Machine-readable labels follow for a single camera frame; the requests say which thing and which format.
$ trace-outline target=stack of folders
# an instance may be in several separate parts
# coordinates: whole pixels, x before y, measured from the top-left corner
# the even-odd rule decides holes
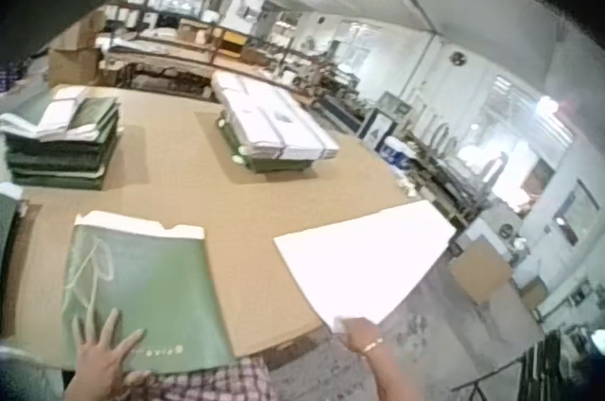
[[[25,214],[23,189],[10,182],[0,183],[0,304],[5,303],[9,263],[21,217]]]
[[[212,86],[225,107],[218,127],[256,172],[300,170],[337,156],[334,139],[286,89],[223,71]]]
[[[100,190],[118,140],[116,98],[70,86],[34,96],[0,115],[15,183]]]

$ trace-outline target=gold bracelet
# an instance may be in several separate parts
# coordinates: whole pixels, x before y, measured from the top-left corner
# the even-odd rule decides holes
[[[361,350],[362,354],[368,354],[374,347],[376,347],[378,344],[382,344],[383,342],[385,342],[382,338],[379,338],[376,341],[371,342],[370,344],[368,344],[366,347],[364,347]]]

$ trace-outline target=concrete floor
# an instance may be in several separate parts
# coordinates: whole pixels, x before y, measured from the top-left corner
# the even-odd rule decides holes
[[[450,389],[520,356],[543,337],[512,286],[476,306],[447,270],[444,256],[384,321],[387,341],[405,371],[420,384],[426,400],[467,399]],[[493,400],[516,396],[518,367],[482,384]],[[335,340],[272,371],[281,400],[375,399],[372,378],[359,357]]]

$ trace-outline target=hand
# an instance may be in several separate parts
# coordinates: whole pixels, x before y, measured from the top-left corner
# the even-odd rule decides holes
[[[78,316],[72,321],[78,363],[76,375],[65,392],[65,401],[105,401],[125,387],[140,384],[150,375],[150,372],[132,372],[124,377],[122,363],[143,337],[143,330],[132,333],[112,349],[118,317],[117,309],[113,309],[98,340],[93,308],[87,313],[83,336]]]
[[[344,326],[344,336],[342,341],[349,350],[363,354],[363,350],[368,344],[372,344],[380,338],[380,328],[375,323],[366,318],[342,319]]]

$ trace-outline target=workbench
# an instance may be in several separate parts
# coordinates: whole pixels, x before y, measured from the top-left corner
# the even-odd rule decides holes
[[[104,190],[26,188],[29,224],[9,265],[9,341],[50,365],[63,366],[63,271],[78,214],[102,210],[166,228],[203,227],[233,351],[245,356],[321,326],[274,246],[275,236],[406,202],[387,164],[352,136],[334,135],[341,146],[335,160],[303,172],[254,174],[231,160],[215,125],[220,105],[91,90],[121,103],[124,131]]]
[[[211,78],[216,70],[227,70],[284,87],[305,108],[312,106],[316,100],[304,91],[268,78],[262,72],[261,67],[244,63],[237,58],[221,54],[220,52],[214,53],[210,45],[151,37],[139,37],[133,40],[132,43],[147,49],[157,50],[161,48],[164,52],[134,51],[124,48],[108,51],[105,55],[106,62],[108,64],[115,62],[123,63],[125,65],[124,68],[127,70],[124,77],[129,78],[130,81],[132,80],[136,64],[148,64],[154,69],[176,68],[181,72],[202,78]],[[123,86],[130,87],[130,84],[127,81]]]

